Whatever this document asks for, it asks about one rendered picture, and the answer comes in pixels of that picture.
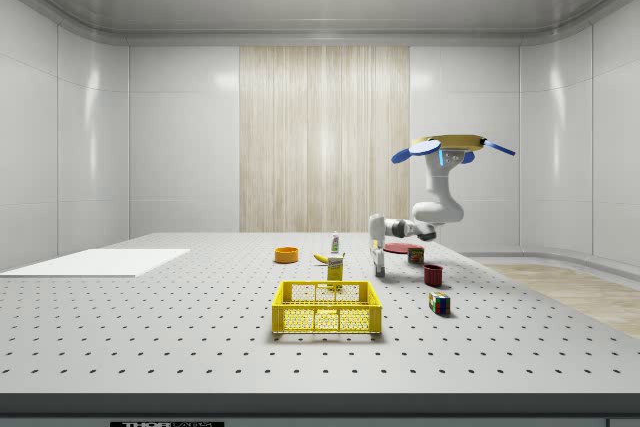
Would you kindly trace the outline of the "yellow basket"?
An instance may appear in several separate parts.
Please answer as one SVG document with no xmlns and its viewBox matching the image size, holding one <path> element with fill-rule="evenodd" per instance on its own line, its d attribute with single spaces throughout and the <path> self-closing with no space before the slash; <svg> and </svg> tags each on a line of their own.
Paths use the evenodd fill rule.
<svg viewBox="0 0 640 427">
<path fill-rule="evenodd" d="M 382 305 L 368 281 L 282 281 L 273 333 L 380 333 Z"/>
</svg>

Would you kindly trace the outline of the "white board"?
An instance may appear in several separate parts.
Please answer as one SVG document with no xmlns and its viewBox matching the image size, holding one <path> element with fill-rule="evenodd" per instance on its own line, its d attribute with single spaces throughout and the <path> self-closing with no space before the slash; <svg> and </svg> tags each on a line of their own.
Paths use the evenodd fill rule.
<svg viewBox="0 0 640 427">
<path fill-rule="evenodd" d="M 0 273 L 0 277 L 138 277 L 189 249 L 88 249 Z"/>
</svg>

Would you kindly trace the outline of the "drone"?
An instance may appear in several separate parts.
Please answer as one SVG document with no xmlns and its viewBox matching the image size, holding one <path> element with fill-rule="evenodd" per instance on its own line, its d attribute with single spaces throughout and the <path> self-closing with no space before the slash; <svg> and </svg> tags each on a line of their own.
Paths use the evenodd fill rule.
<svg viewBox="0 0 640 427">
<path fill-rule="evenodd" d="M 514 151 L 478 135 L 439 135 L 413 140 L 410 147 L 394 154 L 391 162 L 397 164 L 408 160 L 412 156 L 424 156 L 438 152 L 440 165 L 443 166 L 445 150 L 461 150 L 464 153 L 462 163 L 467 164 L 474 160 L 474 152 L 483 147 L 491 147 L 508 155 L 515 155 Z"/>
</svg>

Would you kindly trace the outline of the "puzzle cube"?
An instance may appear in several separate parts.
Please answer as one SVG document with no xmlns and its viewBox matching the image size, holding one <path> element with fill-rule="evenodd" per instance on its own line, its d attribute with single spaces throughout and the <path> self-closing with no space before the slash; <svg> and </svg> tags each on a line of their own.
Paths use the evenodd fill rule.
<svg viewBox="0 0 640 427">
<path fill-rule="evenodd" d="M 451 298 L 443 293 L 432 291 L 428 294 L 430 309 L 438 315 L 448 315 L 451 310 Z"/>
</svg>

